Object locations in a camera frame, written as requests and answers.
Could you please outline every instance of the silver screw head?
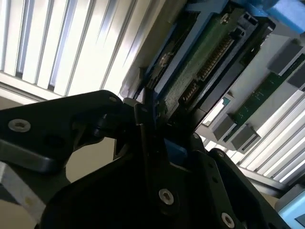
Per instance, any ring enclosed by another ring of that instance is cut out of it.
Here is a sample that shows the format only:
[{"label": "silver screw head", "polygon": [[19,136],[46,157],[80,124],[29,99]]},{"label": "silver screw head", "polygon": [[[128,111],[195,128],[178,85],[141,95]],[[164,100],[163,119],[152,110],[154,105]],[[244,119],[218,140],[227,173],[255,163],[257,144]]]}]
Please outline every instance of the silver screw head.
[{"label": "silver screw head", "polygon": [[224,154],[223,154],[222,152],[217,151],[217,153],[218,153],[218,155],[219,155],[220,157],[224,157]]},{"label": "silver screw head", "polygon": [[227,213],[221,213],[221,219],[223,220],[225,225],[227,225],[228,228],[233,229],[235,227],[233,219]]},{"label": "silver screw head", "polygon": [[196,133],[193,133],[193,136],[194,136],[196,139],[199,138],[198,134],[196,134]]},{"label": "silver screw head", "polygon": [[230,15],[229,15],[228,13],[226,13],[226,14],[220,19],[220,23],[221,23],[221,24],[226,24],[226,23],[228,23],[229,19],[230,19]]},{"label": "silver screw head", "polygon": [[166,188],[160,189],[159,191],[160,200],[166,205],[173,204],[173,195],[172,193],[167,190]]},{"label": "silver screw head", "polygon": [[13,119],[9,121],[9,129],[15,132],[25,133],[31,128],[31,124],[24,119]]}]

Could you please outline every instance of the blue component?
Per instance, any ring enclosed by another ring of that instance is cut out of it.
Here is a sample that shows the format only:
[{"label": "blue component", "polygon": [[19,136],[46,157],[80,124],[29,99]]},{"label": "blue component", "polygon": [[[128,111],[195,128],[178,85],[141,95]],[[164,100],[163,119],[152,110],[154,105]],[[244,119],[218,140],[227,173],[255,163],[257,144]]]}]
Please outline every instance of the blue component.
[{"label": "blue component", "polygon": [[301,34],[305,32],[305,5],[300,0],[234,0],[258,17],[272,17]]},{"label": "blue component", "polygon": [[278,214],[291,228],[304,229],[304,227],[296,221],[296,218],[305,214],[305,191],[283,207]]},{"label": "blue component", "polygon": [[184,160],[187,158],[186,149],[176,145],[175,143],[165,139],[166,150],[168,153],[168,159],[175,165],[181,166]]},{"label": "blue component", "polygon": [[263,6],[271,17],[299,34],[305,32],[305,5],[299,0],[265,1]]}]

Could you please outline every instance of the gray metal bar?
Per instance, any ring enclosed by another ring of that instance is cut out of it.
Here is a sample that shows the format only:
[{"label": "gray metal bar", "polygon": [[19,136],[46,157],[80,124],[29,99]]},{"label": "gray metal bar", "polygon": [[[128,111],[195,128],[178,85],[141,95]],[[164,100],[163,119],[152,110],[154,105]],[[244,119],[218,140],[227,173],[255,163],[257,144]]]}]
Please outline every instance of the gray metal bar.
[{"label": "gray metal bar", "polygon": [[65,171],[42,175],[0,162],[0,183],[37,222],[49,200],[70,184]]},{"label": "gray metal bar", "polygon": [[288,190],[288,186],[276,180],[264,177],[258,173],[252,172],[242,167],[239,167],[239,169],[251,181],[251,183],[259,192],[280,198]]},{"label": "gray metal bar", "polygon": [[2,185],[0,185],[0,199],[12,204],[19,204]]},{"label": "gray metal bar", "polygon": [[275,205],[275,210],[279,212],[283,207],[289,204],[294,198],[296,198],[299,194],[304,192],[305,187],[303,185],[295,185],[292,189],[290,189]]},{"label": "gray metal bar", "polygon": [[24,98],[33,100],[35,102],[44,102],[44,101],[47,101],[46,99],[43,99],[43,98],[41,98],[39,96],[33,95],[31,93],[25,92],[25,91],[23,91],[21,89],[18,89],[16,87],[13,87],[13,86],[7,85],[5,83],[1,83],[1,82],[0,82],[0,89],[3,89],[5,91],[8,91],[8,92],[11,92],[11,93],[14,93],[14,94],[17,94],[19,96],[22,96]]}]

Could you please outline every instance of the white slats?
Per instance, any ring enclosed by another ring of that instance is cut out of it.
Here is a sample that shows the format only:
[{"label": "white slats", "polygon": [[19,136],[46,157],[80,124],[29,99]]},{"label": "white slats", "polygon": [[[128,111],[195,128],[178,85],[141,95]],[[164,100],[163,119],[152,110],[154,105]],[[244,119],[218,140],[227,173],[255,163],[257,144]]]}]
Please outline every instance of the white slats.
[{"label": "white slats", "polygon": [[283,147],[281,147],[276,152],[276,154],[270,160],[268,160],[268,162],[262,168],[258,170],[258,173],[266,177],[273,176],[304,148],[305,126],[302,127],[301,131],[295,133],[288,142],[284,143]]},{"label": "white slats", "polygon": [[0,0],[0,70],[3,71],[10,15],[9,0]]},{"label": "white slats", "polygon": [[153,23],[155,22],[158,14],[160,13],[160,10],[164,3],[165,0],[151,0],[149,8],[147,9],[147,12],[142,21],[142,24],[139,27],[139,31],[134,39],[134,43],[132,44],[128,56],[121,69],[121,75],[125,76],[128,70],[130,69],[133,61],[136,58],[136,54],[143,45],[143,42],[145,41],[149,31],[151,30]]},{"label": "white slats", "polygon": [[254,171],[258,168],[268,157],[275,152],[288,138],[295,133],[300,126],[305,124],[305,110],[296,117],[280,134],[274,139],[253,162],[247,167],[247,169]]},{"label": "white slats", "polygon": [[21,28],[20,44],[19,44],[18,59],[17,59],[17,69],[16,69],[18,73],[23,73],[25,55],[29,42],[29,33],[31,29],[34,2],[35,0],[25,0],[24,3],[22,28]]},{"label": "white slats", "polygon": [[234,155],[231,157],[231,160],[237,164],[242,158],[244,157],[244,155],[238,151],[236,151],[234,153]]},{"label": "white slats", "polygon": [[4,72],[16,74],[24,0],[10,0],[9,26],[5,51]]},{"label": "white slats", "polygon": [[84,78],[83,69],[76,70],[68,95],[100,89],[112,54],[125,33],[125,25],[129,19],[128,14],[131,13],[133,4],[134,0],[118,0],[112,12],[108,7],[96,44],[90,47],[90,56],[85,57],[87,59],[86,77]]},{"label": "white slats", "polygon": [[122,68],[128,57],[129,51],[131,50],[132,45],[135,41],[136,35],[139,31],[139,27],[142,23],[142,19],[144,18],[149,5],[150,0],[138,0],[136,2],[134,11],[127,26],[122,43],[115,56],[113,65],[109,66],[111,68],[110,73],[108,75],[109,80],[107,79],[104,87],[101,86],[105,90],[111,91],[115,94],[119,93],[121,85],[117,82],[122,82],[125,77],[125,75],[122,73]]},{"label": "white slats", "polygon": [[62,51],[61,61],[56,76],[54,92],[57,94],[65,95],[67,92],[92,7],[93,0],[77,1],[70,31]]},{"label": "white slats", "polygon": [[14,102],[17,102],[17,103],[19,103],[21,105],[34,104],[34,103],[37,102],[37,101],[32,100],[30,98],[26,98],[26,97],[20,96],[17,93],[5,90],[5,89],[3,89],[1,87],[0,87],[0,96],[3,97],[3,98],[9,99],[9,100],[13,100]]},{"label": "white slats", "polygon": [[58,67],[61,62],[63,49],[66,46],[66,41],[67,41],[67,37],[68,37],[70,27],[72,24],[73,15],[74,15],[75,8],[76,8],[76,3],[77,3],[77,1],[69,1],[69,5],[66,10],[65,19],[64,19],[62,31],[61,31],[61,37],[60,37],[60,41],[59,41],[59,44],[57,47],[55,62],[53,65],[51,78],[50,78],[50,82],[49,82],[49,85],[51,85],[53,87],[55,86],[55,83],[56,83]]},{"label": "white slats", "polygon": [[91,74],[94,74],[91,71],[93,67],[92,61],[94,60],[94,47],[99,38],[100,29],[109,4],[110,2],[107,0],[97,0],[95,2],[88,30],[73,75],[69,95],[84,93],[88,91],[88,87],[91,86]]},{"label": "white slats", "polygon": [[305,152],[303,151],[295,160],[291,161],[274,179],[287,184],[294,176],[305,169]]},{"label": "white slats", "polygon": [[236,151],[228,150],[226,153],[227,153],[228,157],[231,158],[236,153]]},{"label": "white slats", "polygon": [[48,88],[49,85],[67,7],[67,0],[54,0],[53,2],[37,82],[37,85],[42,88]]},{"label": "white slats", "polygon": [[208,144],[206,144],[205,149],[207,151],[210,151],[211,149],[215,148],[215,146],[217,145],[217,143],[213,142],[213,141],[209,141]]},{"label": "white slats", "polygon": [[257,158],[263,159],[263,155],[269,157],[268,150],[275,147],[276,144],[281,143],[278,136],[280,134],[283,135],[283,133],[289,132],[291,128],[295,126],[296,119],[297,121],[301,120],[301,118],[305,115],[305,113],[302,113],[302,111],[305,111],[304,99],[297,103],[293,109],[289,110],[285,115],[283,115],[282,120],[274,127],[274,129],[271,130],[271,132],[268,133],[265,138],[263,138],[260,144],[255,147],[253,151],[249,152],[249,156],[241,163],[241,167],[254,171],[259,165],[253,163],[253,161]]},{"label": "white slats", "polygon": [[22,79],[35,83],[39,73],[42,51],[45,43],[45,33],[52,7],[51,0],[36,0],[34,2],[30,35]]},{"label": "white slats", "polygon": [[257,130],[260,137],[266,134],[277,124],[277,122],[291,109],[294,103],[303,95],[303,92],[296,91],[273,115]]},{"label": "white slats", "polygon": [[25,82],[24,80],[20,80],[17,77],[10,76],[5,73],[0,73],[0,82],[5,83],[9,86],[18,88],[20,90],[23,90],[25,92],[31,93],[35,96],[38,96],[38,97],[46,99],[46,100],[61,98],[61,96],[59,96],[49,90],[45,90],[36,85]]}]

